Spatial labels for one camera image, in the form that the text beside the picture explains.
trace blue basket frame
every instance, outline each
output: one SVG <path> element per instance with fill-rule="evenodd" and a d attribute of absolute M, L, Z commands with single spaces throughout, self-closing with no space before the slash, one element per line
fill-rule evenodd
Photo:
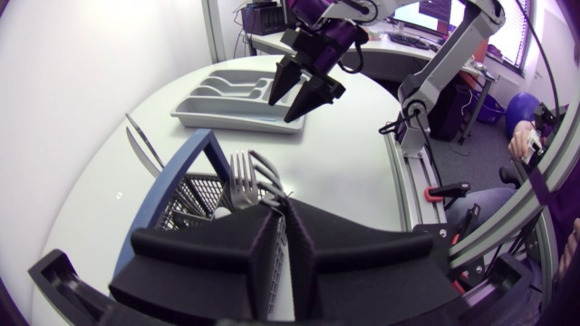
<path fill-rule="evenodd" d="M 141 227 L 151 228 L 156 225 L 158 217 L 167 206 L 169 197 L 185 177 L 189 167 L 202 150 L 216 170 L 222 185 L 227 183 L 229 180 L 229 164 L 219 146 L 218 139 L 216 139 L 211 129 L 196 130 L 161 171 L 149 193 L 145 196 L 125 236 L 113 276 L 120 272 L 135 255 L 131 247 L 131 234 L 133 231 Z"/>

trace person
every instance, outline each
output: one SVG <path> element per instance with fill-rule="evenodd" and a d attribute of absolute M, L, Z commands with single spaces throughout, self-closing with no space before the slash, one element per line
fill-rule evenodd
<path fill-rule="evenodd" d="M 579 42 L 575 43 L 574 61 L 576 67 L 578 67 L 580 65 Z M 527 138 L 529 133 L 535 128 L 534 122 L 527 120 L 520 121 L 514 128 L 513 137 L 507 146 L 514 160 L 522 160 L 522 158 L 527 156 Z M 493 188 L 477 191 L 468 194 L 464 198 L 459 198 L 446 212 L 448 223 L 458 225 L 461 219 L 465 217 L 467 210 L 477 203 L 480 206 L 480 211 L 475 227 L 479 227 L 506 204 L 515 193 L 516 190 L 511 188 Z M 554 225 L 558 257 L 560 257 L 557 273 L 558 280 L 564 277 L 574 255 L 578 236 L 580 236 L 580 220 L 578 220 L 578 217 L 580 217 L 580 200 L 577 200 L 579 197 L 580 161 L 576 162 L 564 184 L 552 194 L 551 201 L 547 205 Z M 534 274 L 541 271 L 536 264 L 527 263 Z M 541 274 L 537 275 L 537 278 L 541 280 Z"/>
<path fill-rule="evenodd" d="M 520 121 L 515 129 L 514 136 L 509 142 L 508 150 L 514 160 L 521 160 L 527 155 L 527 137 L 535 126 L 530 121 Z M 493 188 L 477 191 L 459 198 L 446 212 L 448 223 L 458 225 L 465 217 L 467 210 L 474 204 L 480 206 L 479 217 L 475 227 L 481 226 L 489 220 L 511 197 L 516 193 L 511 188 Z M 576 163 L 572 172 L 552 196 L 547 205 L 556 236 L 559 264 L 556 273 L 556 283 L 561 283 L 566 274 L 572 257 L 580 241 L 580 163 Z M 542 287 L 542 268 L 531 258 L 521 263 L 532 273 L 531 284 L 536 288 Z M 520 297 L 514 304 L 517 308 L 507 315 L 499 317 L 501 324 L 533 324 L 539 318 L 541 295 L 528 289 L 526 295 Z"/>

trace blue exercise ball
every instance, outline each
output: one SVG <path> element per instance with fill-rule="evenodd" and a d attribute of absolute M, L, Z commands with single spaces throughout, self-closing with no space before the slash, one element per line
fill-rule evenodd
<path fill-rule="evenodd" d="M 506 134 L 511 139 L 516 125 L 521 120 L 531 121 L 534 119 L 534 110 L 540 101 L 532 94 L 520 92 L 509 102 L 506 110 Z"/>

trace white plastic tray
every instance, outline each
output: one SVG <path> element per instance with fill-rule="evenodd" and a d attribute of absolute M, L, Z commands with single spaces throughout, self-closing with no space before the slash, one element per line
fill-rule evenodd
<path fill-rule="evenodd" d="M 171 111 L 171 116 L 186 127 L 277 133 L 302 130 L 304 116 L 290 123 L 284 122 L 284 116 L 304 81 L 270 106 L 273 81 L 273 72 L 214 71 Z"/>

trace wire mesh basket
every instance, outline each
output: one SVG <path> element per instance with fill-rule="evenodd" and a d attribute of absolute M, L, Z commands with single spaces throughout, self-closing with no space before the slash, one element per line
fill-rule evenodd
<path fill-rule="evenodd" d="M 266 192 L 259 189 L 259 198 L 265 195 Z M 171 195 L 155 228 L 169 231 L 203 225 L 213 220 L 213 212 L 218 207 L 235 210 L 229 186 L 223 187 L 215 175 L 188 173 Z"/>
<path fill-rule="evenodd" d="M 217 172 L 216 175 L 187 172 L 201 150 L 208 156 Z M 228 180 L 229 165 L 218 141 L 211 130 L 199 129 L 174 155 L 147 194 L 127 233 L 115 267 L 115 274 L 134 256 L 130 238 L 137 228 L 178 231 L 211 223 L 214 219 L 213 213 L 218 207 L 234 212 L 236 209 L 230 199 Z M 259 189 L 260 199 L 266 194 L 265 190 Z M 285 220 L 284 215 L 280 213 L 271 273 L 272 281 L 268 294 L 268 314 L 273 311 L 276 301 L 284 261 L 285 241 Z"/>

